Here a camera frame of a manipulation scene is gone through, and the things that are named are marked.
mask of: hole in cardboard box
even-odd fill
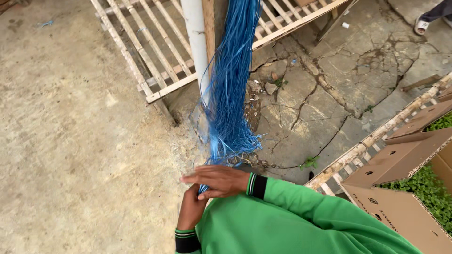
[[[380,217],[378,214],[373,213],[373,212],[371,212],[371,214],[372,214],[375,218],[377,218],[377,220],[381,221],[381,217]]]

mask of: person's left hand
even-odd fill
[[[208,199],[198,200],[198,190],[199,184],[193,184],[185,191],[177,222],[178,230],[194,229],[201,220]]]

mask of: white pvc pipe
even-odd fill
[[[206,92],[209,86],[206,36],[204,35],[204,14],[202,12],[202,0],[180,0],[184,11],[185,26],[187,27],[188,40],[192,48],[193,62],[198,74],[198,84],[201,96],[207,106],[209,94]]]

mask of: blue raffia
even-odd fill
[[[210,63],[213,68],[207,89],[209,102],[204,107],[210,137],[210,158],[206,164],[225,165],[229,158],[262,148],[258,140],[261,136],[250,130],[243,108],[254,32],[261,11],[261,0],[229,0],[223,40],[215,52],[215,61]],[[207,188],[202,185],[199,193]]]

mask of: white sandal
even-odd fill
[[[443,20],[452,28],[452,21],[448,20],[446,17],[443,17]]]
[[[428,27],[428,25],[430,25],[430,23],[429,22],[426,22],[426,21],[422,21],[422,20],[419,20],[419,18],[420,17],[418,17],[417,19],[416,19],[416,22],[415,22],[415,24],[414,24],[414,32],[417,34],[417,35],[424,35],[425,34],[425,31],[427,31],[427,27]]]

